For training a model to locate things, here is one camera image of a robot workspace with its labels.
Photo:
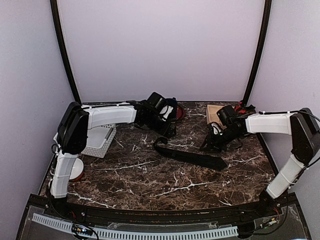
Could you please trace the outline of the black necktie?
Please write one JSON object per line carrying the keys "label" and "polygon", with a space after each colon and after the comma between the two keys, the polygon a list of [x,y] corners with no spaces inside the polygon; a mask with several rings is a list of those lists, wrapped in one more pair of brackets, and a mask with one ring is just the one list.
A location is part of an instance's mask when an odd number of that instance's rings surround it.
{"label": "black necktie", "polygon": [[165,137],[159,137],[153,143],[154,150],[165,158],[173,159],[183,163],[193,164],[215,171],[222,171],[228,166],[221,157],[165,148],[158,146],[158,143],[167,144],[168,139]]}

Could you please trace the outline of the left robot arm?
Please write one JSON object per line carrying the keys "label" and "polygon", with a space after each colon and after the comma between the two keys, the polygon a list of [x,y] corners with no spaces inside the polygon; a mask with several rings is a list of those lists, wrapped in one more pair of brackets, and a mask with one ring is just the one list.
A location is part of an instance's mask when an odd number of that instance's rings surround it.
{"label": "left robot arm", "polygon": [[156,92],[141,101],[89,106],[70,103],[55,135],[58,152],[47,193],[51,210],[60,218],[67,218],[71,213],[67,204],[68,184],[73,165],[87,146],[89,130],[105,125],[135,124],[171,138],[176,135],[177,107],[174,97],[165,98]]}

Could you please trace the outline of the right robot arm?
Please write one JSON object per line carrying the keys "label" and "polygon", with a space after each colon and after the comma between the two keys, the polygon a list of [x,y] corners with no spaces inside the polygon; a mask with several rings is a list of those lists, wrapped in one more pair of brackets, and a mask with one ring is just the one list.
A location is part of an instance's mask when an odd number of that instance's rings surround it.
{"label": "right robot arm", "polygon": [[249,135],[276,135],[285,140],[288,159],[274,179],[259,194],[255,213],[266,217],[277,205],[277,199],[294,186],[310,166],[318,162],[320,152],[320,119],[308,107],[288,111],[259,111],[253,105],[227,105],[216,115],[219,123],[208,124],[208,133],[200,149],[224,152],[235,139]]}

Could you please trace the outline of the dark blue mug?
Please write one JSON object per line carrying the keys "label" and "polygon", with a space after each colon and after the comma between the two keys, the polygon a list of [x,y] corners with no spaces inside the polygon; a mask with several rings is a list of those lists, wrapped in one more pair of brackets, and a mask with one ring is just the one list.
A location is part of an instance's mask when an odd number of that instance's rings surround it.
{"label": "dark blue mug", "polygon": [[167,100],[167,104],[171,107],[176,107],[178,105],[177,100],[173,97],[173,98],[166,98]]}

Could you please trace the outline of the red saucer plate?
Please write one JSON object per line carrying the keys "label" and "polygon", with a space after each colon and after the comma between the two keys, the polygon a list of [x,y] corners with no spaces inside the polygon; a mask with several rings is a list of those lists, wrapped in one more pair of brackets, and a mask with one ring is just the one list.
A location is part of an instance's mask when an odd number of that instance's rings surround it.
{"label": "red saucer plate", "polygon": [[186,115],[185,109],[182,106],[178,105],[175,109],[175,112],[173,113],[172,121],[180,122],[185,118],[185,115]]}

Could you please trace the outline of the wooden compartment box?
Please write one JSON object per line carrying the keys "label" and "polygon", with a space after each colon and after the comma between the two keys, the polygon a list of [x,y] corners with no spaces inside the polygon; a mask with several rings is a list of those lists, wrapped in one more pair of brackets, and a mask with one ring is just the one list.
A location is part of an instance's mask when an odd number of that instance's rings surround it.
{"label": "wooden compartment box", "polygon": [[206,107],[206,119],[208,127],[212,127],[211,123],[216,122],[220,125],[222,130],[224,130],[227,126],[228,117],[235,116],[235,110],[232,105],[220,106],[220,105],[210,105],[208,104]]}

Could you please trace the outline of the red patterned rolled tie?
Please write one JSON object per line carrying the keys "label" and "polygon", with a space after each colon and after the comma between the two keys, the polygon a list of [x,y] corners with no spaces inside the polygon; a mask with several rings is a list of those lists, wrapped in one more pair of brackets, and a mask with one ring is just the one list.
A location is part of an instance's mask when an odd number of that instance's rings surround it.
{"label": "red patterned rolled tie", "polygon": [[237,116],[242,116],[250,112],[250,109],[246,106],[243,100],[239,101],[233,109]]}

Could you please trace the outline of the brown patterned rolled tie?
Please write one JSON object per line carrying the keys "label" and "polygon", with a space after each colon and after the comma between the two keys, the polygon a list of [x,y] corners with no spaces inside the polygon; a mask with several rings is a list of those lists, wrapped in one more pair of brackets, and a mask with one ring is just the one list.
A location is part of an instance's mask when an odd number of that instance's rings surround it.
{"label": "brown patterned rolled tie", "polygon": [[250,115],[256,113],[256,107],[253,106],[252,104],[250,106],[247,106],[245,110],[246,110],[246,113]]}

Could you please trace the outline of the white plastic basket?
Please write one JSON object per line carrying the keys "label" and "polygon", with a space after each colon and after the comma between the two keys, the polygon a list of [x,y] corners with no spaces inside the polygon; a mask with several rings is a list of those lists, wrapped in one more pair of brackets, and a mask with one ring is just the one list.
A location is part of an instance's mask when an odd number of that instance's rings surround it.
{"label": "white plastic basket", "polygon": [[104,158],[116,132],[117,129],[115,124],[103,125],[88,130],[86,147],[81,154],[96,158]]}

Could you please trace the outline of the white red bowl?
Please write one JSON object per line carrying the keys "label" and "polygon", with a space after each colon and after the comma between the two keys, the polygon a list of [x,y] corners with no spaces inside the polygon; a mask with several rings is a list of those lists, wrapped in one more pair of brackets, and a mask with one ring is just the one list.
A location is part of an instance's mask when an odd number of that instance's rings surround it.
{"label": "white red bowl", "polygon": [[69,180],[76,182],[81,179],[84,173],[84,163],[81,159],[77,158],[73,164]]}

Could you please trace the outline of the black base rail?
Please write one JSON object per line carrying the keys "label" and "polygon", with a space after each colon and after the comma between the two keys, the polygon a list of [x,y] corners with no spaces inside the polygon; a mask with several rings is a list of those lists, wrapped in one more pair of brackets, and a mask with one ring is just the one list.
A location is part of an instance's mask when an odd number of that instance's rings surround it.
{"label": "black base rail", "polygon": [[125,224],[195,224],[205,222],[218,222],[219,224],[244,224],[260,217],[253,209],[257,202],[239,206],[208,208],[200,210],[181,211],[140,211],[120,210],[102,207],[85,206],[68,203],[66,209],[71,210],[76,221],[93,225],[107,225],[109,223]]}

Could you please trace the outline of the left black frame post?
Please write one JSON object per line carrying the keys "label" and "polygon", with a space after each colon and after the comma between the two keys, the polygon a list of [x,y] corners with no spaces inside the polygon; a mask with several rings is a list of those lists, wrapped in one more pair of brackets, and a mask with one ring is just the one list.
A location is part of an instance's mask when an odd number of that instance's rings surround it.
{"label": "left black frame post", "polygon": [[56,35],[62,63],[64,66],[64,70],[67,76],[68,84],[69,84],[74,101],[81,104],[82,103],[81,97],[76,86],[76,81],[73,75],[71,63],[67,53],[62,23],[61,23],[60,14],[59,14],[58,1],[50,0],[49,2],[50,2],[51,15],[52,15],[54,29],[55,29],[55,35]]}

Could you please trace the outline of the black frame post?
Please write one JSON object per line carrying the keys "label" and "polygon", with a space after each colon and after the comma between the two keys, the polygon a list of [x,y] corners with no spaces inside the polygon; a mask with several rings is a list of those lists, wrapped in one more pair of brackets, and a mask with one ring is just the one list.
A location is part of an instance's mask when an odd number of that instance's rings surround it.
{"label": "black frame post", "polygon": [[62,23],[61,23],[60,14],[59,14],[58,1],[50,0],[49,2],[50,2],[51,15],[52,15],[54,29],[55,29],[55,35],[56,35],[62,63],[64,66],[64,70],[67,76],[68,84],[69,84],[74,101],[81,104],[82,103],[81,97],[76,86],[76,81],[73,75],[71,63],[67,53]]}
{"label": "black frame post", "polygon": [[266,40],[268,26],[269,26],[271,9],[272,9],[272,0],[265,0],[256,51],[255,51],[254,59],[252,62],[252,67],[249,74],[246,89],[242,99],[242,103],[244,105],[248,104],[254,84],[255,84],[256,76],[260,66],[260,61],[263,55],[265,40]]}

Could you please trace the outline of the right black frame post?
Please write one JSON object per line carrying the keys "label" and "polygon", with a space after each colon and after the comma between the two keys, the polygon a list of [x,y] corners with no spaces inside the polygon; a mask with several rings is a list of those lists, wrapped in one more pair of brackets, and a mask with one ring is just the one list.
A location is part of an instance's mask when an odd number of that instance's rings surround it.
{"label": "right black frame post", "polygon": [[271,9],[272,9],[272,0],[265,0],[256,51],[255,51],[254,59],[252,62],[252,67],[249,74],[246,89],[242,99],[242,103],[244,105],[248,104],[254,84],[255,84],[256,76],[260,66],[260,61],[263,55],[265,40],[266,40],[268,26],[269,26]]}

